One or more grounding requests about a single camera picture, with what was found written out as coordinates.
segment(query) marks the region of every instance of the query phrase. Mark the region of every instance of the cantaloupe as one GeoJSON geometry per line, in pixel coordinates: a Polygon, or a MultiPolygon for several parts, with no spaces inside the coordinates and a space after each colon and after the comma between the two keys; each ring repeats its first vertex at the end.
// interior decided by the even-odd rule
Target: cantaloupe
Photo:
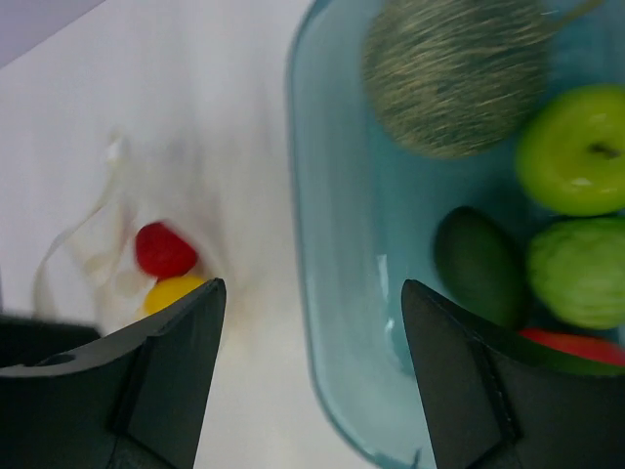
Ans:
{"type": "Polygon", "coordinates": [[[401,146],[453,158],[489,149],[543,92],[553,29],[535,0],[390,0],[374,20],[363,78],[401,146]]]}

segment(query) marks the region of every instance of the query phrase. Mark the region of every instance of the yellow lemon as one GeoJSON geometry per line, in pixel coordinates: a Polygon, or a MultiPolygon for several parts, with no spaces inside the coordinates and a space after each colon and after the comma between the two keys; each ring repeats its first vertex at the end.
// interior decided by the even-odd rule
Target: yellow lemon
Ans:
{"type": "Polygon", "coordinates": [[[146,295],[144,313],[150,316],[164,310],[205,282],[205,278],[196,276],[173,277],[161,280],[146,295]]]}

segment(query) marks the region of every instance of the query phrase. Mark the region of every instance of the white tabletop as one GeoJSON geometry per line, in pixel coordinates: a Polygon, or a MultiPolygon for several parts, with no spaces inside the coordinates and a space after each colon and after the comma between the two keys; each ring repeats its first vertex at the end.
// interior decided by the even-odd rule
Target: white tabletop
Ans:
{"type": "Polygon", "coordinates": [[[108,0],[0,69],[0,268],[11,308],[31,308],[45,250],[102,189],[107,132],[165,139],[192,115],[230,265],[201,469],[370,467],[331,428],[309,378],[283,87],[307,3],[108,0]]]}

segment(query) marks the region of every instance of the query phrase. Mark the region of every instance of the clear plastic tub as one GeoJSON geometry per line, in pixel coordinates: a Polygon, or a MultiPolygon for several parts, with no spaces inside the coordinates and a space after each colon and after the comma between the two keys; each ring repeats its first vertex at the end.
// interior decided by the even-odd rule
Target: clear plastic tub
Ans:
{"type": "MultiPolygon", "coordinates": [[[[453,208],[481,208],[521,243],[552,215],[513,171],[516,137],[448,161],[396,146],[367,106],[360,51],[382,0],[317,0],[290,64],[292,163],[312,376],[340,433],[387,469],[436,467],[403,330],[401,285],[445,293],[430,247],[453,208]]],[[[558,18],[580,2],[550,1],[558,18]]],[[[622,82],[625,4],[608,0],[551,42],[545,100],[583,84],[622,82]]]]}

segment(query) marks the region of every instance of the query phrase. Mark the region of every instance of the white plastic bag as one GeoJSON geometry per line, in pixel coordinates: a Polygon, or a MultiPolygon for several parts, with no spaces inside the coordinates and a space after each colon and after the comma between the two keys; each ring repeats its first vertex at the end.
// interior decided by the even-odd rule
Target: white plastic bag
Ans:
{"type": "Polygon", "coordinates": [[[149,148],[120,134],[111,137],[101,197],[83,220],[57,236],[37,269],[36,317],[87,322],[109,334],[144,316],[142,304],[156,279],[138,267],[134,238],[154,221],[166,221],[198,252],[193,274],[223,276],[224,262],[210,237],[218,230],[194,180],[201,160],[190,141],[149,148]]]}

